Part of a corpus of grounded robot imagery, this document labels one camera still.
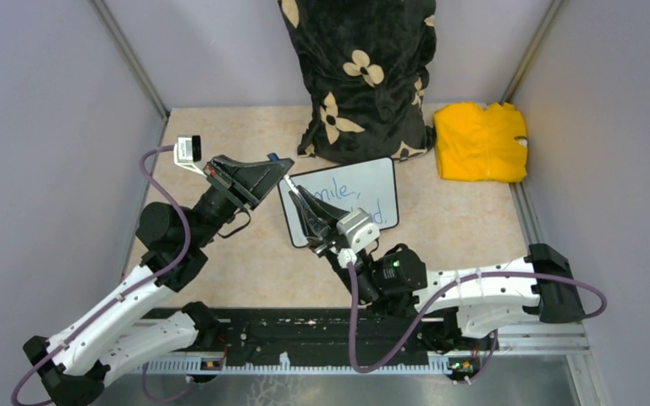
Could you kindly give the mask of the small whiteboard black frame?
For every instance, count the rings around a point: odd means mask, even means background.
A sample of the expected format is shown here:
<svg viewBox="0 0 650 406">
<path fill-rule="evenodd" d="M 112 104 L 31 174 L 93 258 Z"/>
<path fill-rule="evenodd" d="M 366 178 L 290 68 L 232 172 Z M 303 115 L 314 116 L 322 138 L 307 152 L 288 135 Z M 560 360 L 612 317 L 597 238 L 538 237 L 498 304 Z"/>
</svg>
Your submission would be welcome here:
<svg viewBox="0 0 650 406">
<path fill-rule="evenodd" d="M 395 166 L 390 157 L 311 170 L 294 174 L 290 180 L 339 209 L 364 209 L 382 230 L 399 225 Z"/>
</svg>

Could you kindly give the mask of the white marker pen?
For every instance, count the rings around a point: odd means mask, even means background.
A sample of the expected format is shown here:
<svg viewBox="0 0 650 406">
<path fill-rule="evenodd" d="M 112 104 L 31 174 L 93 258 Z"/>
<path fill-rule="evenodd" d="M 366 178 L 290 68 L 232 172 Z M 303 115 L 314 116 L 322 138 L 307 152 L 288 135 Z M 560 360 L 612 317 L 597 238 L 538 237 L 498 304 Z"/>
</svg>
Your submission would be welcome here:
<svg viewBox="0 0 650 406">
<path fill-rule="evenodd" d="M 295 195 L 299 195 L 300 191 L 298 190 L 297 185 L 294 183 L 292 178 L 289 175 L 284 175 L 283 181 L 286 183 L 288 186 L 289 190 L 294 193 Z"/>
</svg>

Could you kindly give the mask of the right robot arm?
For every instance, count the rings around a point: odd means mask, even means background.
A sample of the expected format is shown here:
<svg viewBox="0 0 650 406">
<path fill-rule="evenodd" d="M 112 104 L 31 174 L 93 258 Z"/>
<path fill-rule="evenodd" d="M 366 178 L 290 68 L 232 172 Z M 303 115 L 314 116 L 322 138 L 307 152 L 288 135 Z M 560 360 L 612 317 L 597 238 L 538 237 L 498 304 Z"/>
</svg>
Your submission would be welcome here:
<svg viewBox="0 0 650 406">
<path fill-rule="evenodd" d="M 288 194 L 307 247 L 327 259 L 355 307 L 411 321 L 453 310 L 454 318 L 443 324 L 452 348 L 510 324 L 586 317 L 569 261 L 548 244 L 532 244 L 526 255 L 493 266 L 433 271 L 406 244 L 374 258 L 367 248 L 378 244 L 380 231 L 363 209 L 339 209 L 301 185 L 290 184 Z"/>
</svg>

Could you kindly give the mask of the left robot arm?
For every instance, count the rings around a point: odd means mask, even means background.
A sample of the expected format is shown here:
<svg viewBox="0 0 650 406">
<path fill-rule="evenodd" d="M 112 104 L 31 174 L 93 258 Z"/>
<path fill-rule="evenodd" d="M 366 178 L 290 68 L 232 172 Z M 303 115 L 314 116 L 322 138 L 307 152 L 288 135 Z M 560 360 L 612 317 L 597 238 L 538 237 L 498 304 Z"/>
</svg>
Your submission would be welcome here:
<svg viewBox="0 0 650 406">
<path fill-rule="evenodd" d="M 240 213 L 250 214 L 293 167 L 275 155 L 263 162 L 215 156 L 184 158 L 209 185 L 196 205 L 169 193 L 146 205 L 136 229 L 146 253 L 119 285 L 79 320 L 23 347 L 50 404 L 90 405 L 122 375 L 176 350 L 222 344 L 220 321 L 201 301 L 190 302 L 155 325 L 129 329 L 191 283 L 207 263 L 205 247 Z"/>
</svg>

